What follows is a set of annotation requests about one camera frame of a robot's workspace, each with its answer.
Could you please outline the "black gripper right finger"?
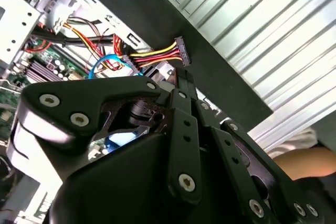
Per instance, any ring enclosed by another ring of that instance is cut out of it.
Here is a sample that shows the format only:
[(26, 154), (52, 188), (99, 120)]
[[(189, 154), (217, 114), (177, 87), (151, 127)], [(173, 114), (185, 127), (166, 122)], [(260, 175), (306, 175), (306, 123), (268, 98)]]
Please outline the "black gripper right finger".
[(200, 101), (192, 75), (185, 72), (202, 133), (216, 168), (224, 167), (241, 215), (236, 223), (324, 223), (321, 210), (247, 133), (231, 119), (220, 125), (209, 106)]

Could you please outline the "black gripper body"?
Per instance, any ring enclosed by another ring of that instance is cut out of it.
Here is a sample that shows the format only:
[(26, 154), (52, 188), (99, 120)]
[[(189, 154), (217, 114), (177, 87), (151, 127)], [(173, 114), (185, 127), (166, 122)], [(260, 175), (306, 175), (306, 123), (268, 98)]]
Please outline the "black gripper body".
[(196, 137), (153, 134), (72, 174), (50, 223), (244, 223), (224, 172)]

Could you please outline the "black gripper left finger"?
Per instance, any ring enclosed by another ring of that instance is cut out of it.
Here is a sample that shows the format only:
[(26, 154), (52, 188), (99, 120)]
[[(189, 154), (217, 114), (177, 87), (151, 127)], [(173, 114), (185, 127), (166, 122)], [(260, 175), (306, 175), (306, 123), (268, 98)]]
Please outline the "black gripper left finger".
[(142, 137), (196, 137), (197, 119), (177, 69), (171, 91), (148, 77), (45, 82), (26, 87), (17, 111), (20, 169), (62, 186), (76, 171)]

